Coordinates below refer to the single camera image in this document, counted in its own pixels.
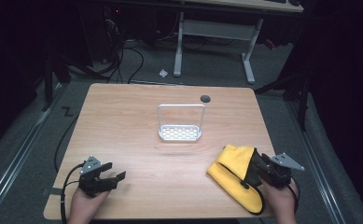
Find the white towel rack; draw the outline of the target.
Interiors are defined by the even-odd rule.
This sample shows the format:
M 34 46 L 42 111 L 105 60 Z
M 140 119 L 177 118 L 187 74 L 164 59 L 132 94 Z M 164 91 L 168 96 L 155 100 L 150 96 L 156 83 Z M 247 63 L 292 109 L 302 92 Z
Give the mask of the white towel rack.
M 164 142 L 196 142 L 202 136 L 205 105 L 159 105 L 159 137 Z

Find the person's left hand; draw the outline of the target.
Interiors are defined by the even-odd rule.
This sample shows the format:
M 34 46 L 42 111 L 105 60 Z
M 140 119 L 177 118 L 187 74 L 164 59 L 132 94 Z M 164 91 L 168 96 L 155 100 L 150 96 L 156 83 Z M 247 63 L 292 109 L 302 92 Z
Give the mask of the person's left hand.
M 105 191 L 92 198 L 77 188 L 72 197 L 68 224 L 89 224 L 109 194 L 110 191 Z

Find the white desk with metal legs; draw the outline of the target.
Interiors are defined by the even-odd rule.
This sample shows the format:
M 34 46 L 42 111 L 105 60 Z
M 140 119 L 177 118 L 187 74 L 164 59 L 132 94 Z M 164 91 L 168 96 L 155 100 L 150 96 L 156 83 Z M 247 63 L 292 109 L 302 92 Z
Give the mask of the white desk with metal legs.
M 253 12 L 285 13 L 286 15 L 303 12 L 300 3 L 293 3 L 294 0 L 179 0 L 181 7 L 232 7 L 234 9 L 248 9 Z M 225 23 L 219 21 L 185 19 L 184 12 L 179 13 L 177 49 L 175 53 L 174 76 L 182 74 L 183 60 L 183 37 L 185 35 L 196 35 L 203 37 L 223 38 L 232 40 L 247 41 L 249 46 L 246 52 L 241 54 L 246 80 L 249 84 L 255 83 L 255 77 L 250 63 L 250 57 L 256 45 L 258 35 L 264 19 L 259 16 L 252 25 L 236 23 Z

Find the person's right hand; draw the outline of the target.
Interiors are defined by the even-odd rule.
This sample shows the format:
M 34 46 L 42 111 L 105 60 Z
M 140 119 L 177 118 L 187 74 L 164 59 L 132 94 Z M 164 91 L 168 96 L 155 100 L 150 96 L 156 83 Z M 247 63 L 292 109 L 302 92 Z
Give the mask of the person's right hand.
M 291 180 L 290 189 L 277 189 L 263 179 L 261 183 L 266 190 L 266 198 L 274 213 L 276 224 L 297 224 L 294 195 L 299 195 L 299 189 L 295 180 Z

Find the dark computer tower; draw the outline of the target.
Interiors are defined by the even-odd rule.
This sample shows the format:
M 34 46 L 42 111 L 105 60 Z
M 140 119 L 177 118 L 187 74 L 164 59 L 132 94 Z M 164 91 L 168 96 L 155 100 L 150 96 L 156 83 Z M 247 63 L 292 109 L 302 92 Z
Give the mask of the dark computer tower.
M 112 7 L 97 3 L 81 3 L 78 10 L 91 60 L 109 63 L 113 60 L 119 25 Z

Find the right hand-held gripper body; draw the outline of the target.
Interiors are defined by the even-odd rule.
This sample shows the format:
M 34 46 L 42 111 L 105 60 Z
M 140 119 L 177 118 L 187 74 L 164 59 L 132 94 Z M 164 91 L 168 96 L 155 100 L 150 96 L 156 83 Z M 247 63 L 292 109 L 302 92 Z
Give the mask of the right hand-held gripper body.
M 291 182 L 291 170 L 304 171 L 305 168 L 286 153 L 273 157 L 262 153 L 258 156 L 258 176 L 270 186 L 281 189 Z

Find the black metal stand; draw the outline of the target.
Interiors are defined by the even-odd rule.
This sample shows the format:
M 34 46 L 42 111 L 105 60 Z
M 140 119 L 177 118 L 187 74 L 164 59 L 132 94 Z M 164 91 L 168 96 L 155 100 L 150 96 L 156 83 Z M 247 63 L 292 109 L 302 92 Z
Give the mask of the black metal stand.
M 66 59 L 58 53 L 49 54 L 44 63 L 44 111 L 47 111 L 53 103 L 53 77 L 56 77 L 61 84 L 68 84 L 71 80 Z
M 262 94 L 271 90 L 284 90 L 283 99 L 286 102 L 298 100 L 297 121 L 301 129 L 305 131 L 310 77 L 311 73 L 306 65 L 285 63 L 279 77 L 274 82 L 256 89 L 255 94 Z

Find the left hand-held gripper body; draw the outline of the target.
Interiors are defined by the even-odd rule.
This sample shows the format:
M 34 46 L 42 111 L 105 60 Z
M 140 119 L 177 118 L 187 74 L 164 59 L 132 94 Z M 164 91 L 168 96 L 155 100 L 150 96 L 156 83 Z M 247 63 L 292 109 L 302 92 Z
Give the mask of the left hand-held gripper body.
M 100 167 L 105 164 L 100 162 L 94 156 L 89 156 L 79 172 L 78 187 L 88 196 L 94 197 L 97 193 L 115 189 L 118 184 L 112 184 L 109 179 L 100 177 Z

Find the metal floor rail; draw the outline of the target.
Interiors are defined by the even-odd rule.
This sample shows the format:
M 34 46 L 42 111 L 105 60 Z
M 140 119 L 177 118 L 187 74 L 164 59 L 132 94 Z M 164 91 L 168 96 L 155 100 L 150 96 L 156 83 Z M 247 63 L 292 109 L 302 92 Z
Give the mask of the metal floor rail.
M 32 151 L 52 106 L 66 88 L 66 84 L 56 84 L 52 102 L 47 104 L 44 87 L 39 86 L 37 97 L 11 122 L 0 139 L 0 204 Z
M 301 138 L 304 153 L 306 154 L 309 162 L 311 173 L 314 177 L 314 181 L 318 187 L 321 198 L 327 208 L 328 214 L 333 224 L 345 224 L 345 219 L 342 211 L 335 198 L 332 187 L 330 186 L 323 169 L 319 163 L 318 158 L 314 153 L 313 145 L 306 131 L 304 131 L 298 121 L 298 112 L 293 103 L 286 102 L 286 108 L 291 115 L 294 125 L 296 126 L 299 136 Z

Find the yellow towel with black edge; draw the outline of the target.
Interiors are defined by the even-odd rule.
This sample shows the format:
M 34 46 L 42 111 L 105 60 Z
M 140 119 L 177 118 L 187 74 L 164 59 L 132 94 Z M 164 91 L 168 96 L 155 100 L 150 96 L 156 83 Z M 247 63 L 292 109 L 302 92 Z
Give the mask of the yellow towel with black edge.
M 258 174 L 251 162 L 254 149 L 227 144 L 207 169 L 207 174 L 249 213 L 260 215 L 265 202 L 259 186 L 253 187 L 244 181 L 248 173 Z

